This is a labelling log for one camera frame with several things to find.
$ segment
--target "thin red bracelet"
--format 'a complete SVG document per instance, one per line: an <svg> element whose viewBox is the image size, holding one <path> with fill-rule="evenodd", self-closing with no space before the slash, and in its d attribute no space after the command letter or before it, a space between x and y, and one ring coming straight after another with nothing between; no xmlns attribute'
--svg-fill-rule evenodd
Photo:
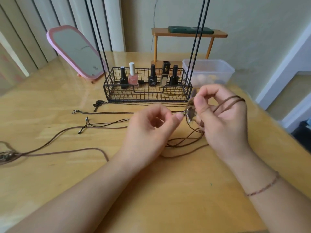
<svg viewBox="0 0 311 233"><path fill-rule="evenodd" d="M277 180L279 180L279 178L280 178L279 172L276 172L276 177L275 177L275 179L274 179L270 184L268 184L266 187L262 188L262 189L259 190L259 191L255 191L255 192L250 193L250 194L246 194L246 193L245 193L245 196L250 197L250 196L259 194L259 193L261 193L261 192L264 192L266 189L268 189L268 188L270 188L271 186L273 186L273 185L277 182Z"/></svg>

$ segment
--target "black bottle cap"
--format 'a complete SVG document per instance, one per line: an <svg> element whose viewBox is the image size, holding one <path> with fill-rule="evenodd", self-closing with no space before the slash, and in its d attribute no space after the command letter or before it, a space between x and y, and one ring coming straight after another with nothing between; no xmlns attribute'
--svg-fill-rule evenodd
<svg viewBox="0 0 311 233"><path fill-rule="evenodd" d="M125 74L125 68L124 68L124 66L121 66L121 67L120 67L120 70L121 70L121 78L122 78L122 79L126 79L126 74Z"/></svg>
<svg viewBox="0 0 311 233"><path fill-rule="evenodd" d="M173 78L177 77L177 72L178 72L178 65L173 66Z"/></svg>
<svg viewBox="0 0 311 233"><path fill-rule="evenodd" d="M152 78L156 77L156 66L154 64L151 65L151 74L150 74L150 76Z"/></svg>

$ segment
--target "shelf leg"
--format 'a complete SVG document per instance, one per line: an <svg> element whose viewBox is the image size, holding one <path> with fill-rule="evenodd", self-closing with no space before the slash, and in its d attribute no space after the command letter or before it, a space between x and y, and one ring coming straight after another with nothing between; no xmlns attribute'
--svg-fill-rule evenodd
<svg viewBox="0 0 311 233"><path fill-rule="evenodd" d="M158 36L154 36L154 39L155 39L155 49L154 49L153 61L156 62L156 54L158 51Z"/></svg>
<svg viewBox="0 0 311 233"><path fill-rule="evenodd" d="M208 57L210 56L210 52L212 50L214 39L215 38L211 38L210 45L208 46L208 50L207 50L207 53L206 53L206 56L205 56L206 59L208 59Z"/></svg>

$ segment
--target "white bottle cap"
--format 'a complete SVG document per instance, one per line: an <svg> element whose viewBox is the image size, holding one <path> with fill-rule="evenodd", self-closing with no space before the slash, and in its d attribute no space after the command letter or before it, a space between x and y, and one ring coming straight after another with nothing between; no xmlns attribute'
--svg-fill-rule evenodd
<svg viewBox="0 0 311 233"><path fill-rule="evenodd" d="M134 62L130 62L130 75L131 76L135 75L135 64L134 64Z"/></svg>

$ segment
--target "fingernail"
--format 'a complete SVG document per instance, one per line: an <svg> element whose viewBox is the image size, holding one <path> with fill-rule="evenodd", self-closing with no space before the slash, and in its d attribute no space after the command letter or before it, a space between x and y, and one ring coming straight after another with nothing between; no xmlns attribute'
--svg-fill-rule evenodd
<svg viewBox="0 0 311 233"><path fill-rule="evenodd" d="M196 96L196 105L204 105L206 103L203 96Z"/></svg>
<svg viewBox="0 0 311 233"><path fill-rule="evenodd" d="M181 121L181 120L183 120L183 118L184 118L184 114L181 113L181 112L178 112L178 113L176 114L176 118L177 118L179 121Z"/></svg>

